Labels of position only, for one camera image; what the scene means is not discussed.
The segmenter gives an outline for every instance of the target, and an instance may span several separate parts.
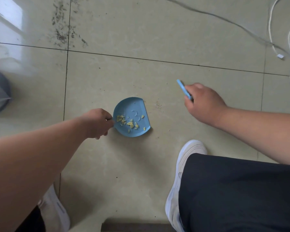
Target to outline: forearm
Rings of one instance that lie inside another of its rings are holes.
[[[0,138],[0,231],[7,219],[16,229],[85,138],[79,119]]]
[[[290,164],[290,114],[228,108],[214,126],[277,162]]]

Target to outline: person's left hand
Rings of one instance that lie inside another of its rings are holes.
[[[112,115],[102,108],[92,109],[82,114],[80,118],[85,122],[87,138],[99,139],[102,135],[106,136],[108,130],[115,124]]]

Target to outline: hand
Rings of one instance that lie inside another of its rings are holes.
[[[215,126],[224,111],[228,109],[223,99],[216,91],[200,83],[186,85],[185,88],[193,97],[192,102],[185,96],[185,106],[189,113],[198,121]]]
[[[115,124],[112,115],[102,108],[92,109],[80,118],[85,121],[88,138],[99,139],[102,135],[106,136],[108,130]]]

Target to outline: white shoe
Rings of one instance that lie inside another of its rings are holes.
[[[174,184],[165,203],[165,213],[171,225],[177,232],[184,232],[178,207],[178,192],[181,185],[182,172],[184,170],[188,157],[194,153],[207,155],[206,148],[202,142],[198,140],[190,140],[183,146],[183,148],[179,152],[176,163]]]
[[[67,232],[70,229],[70,219],[65,208],[60,203],[54,185],[47,190],[39,201],[46,232]]]

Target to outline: cable connector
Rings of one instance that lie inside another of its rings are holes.
[[[277,57],[280,58],[280,59],[284,58],[284,56],[282,54],[277,54]]]

